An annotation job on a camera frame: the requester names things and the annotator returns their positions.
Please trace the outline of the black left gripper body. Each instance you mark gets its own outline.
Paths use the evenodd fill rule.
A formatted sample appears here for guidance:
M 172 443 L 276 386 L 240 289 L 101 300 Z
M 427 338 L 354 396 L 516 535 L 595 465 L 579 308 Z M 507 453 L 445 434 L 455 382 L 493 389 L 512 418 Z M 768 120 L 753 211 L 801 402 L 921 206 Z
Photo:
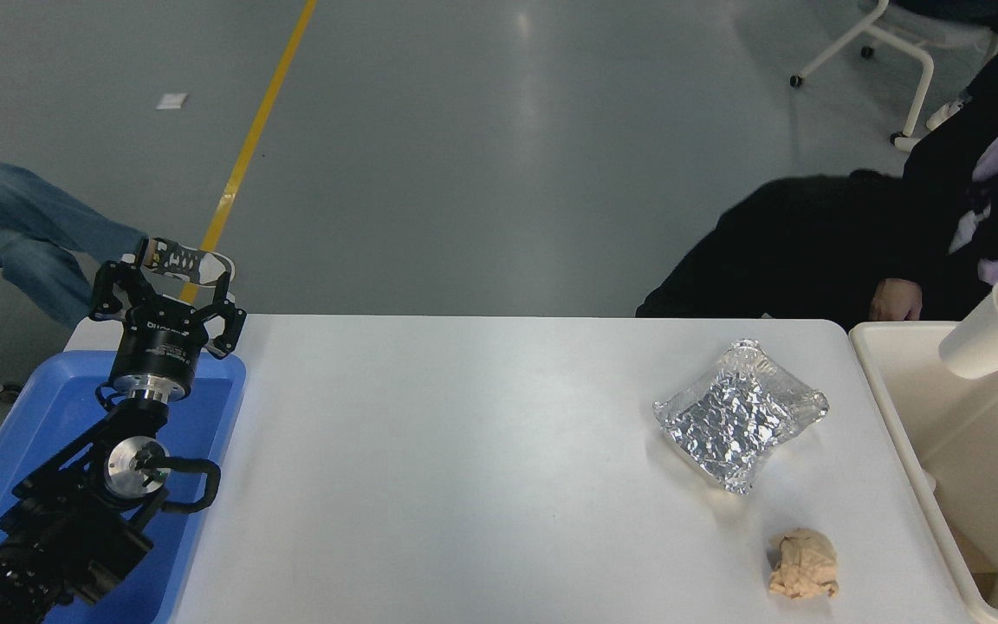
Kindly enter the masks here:
M 171 297 L 136 304 L 126 313 L 108 382 L 127 393 L 161 379 L 173 393 L 190 393 L 207 339 L 205 316 L 189 304 Z

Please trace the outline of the person's hand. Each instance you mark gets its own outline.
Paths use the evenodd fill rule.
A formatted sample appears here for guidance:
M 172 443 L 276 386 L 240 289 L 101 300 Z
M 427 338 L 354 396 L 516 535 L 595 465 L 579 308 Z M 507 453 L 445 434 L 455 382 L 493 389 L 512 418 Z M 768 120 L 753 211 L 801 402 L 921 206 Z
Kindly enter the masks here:
M 871 322 L 917 322 L 922 316 L 923 289 L 904 279 L 883 279 L 870 303 Z

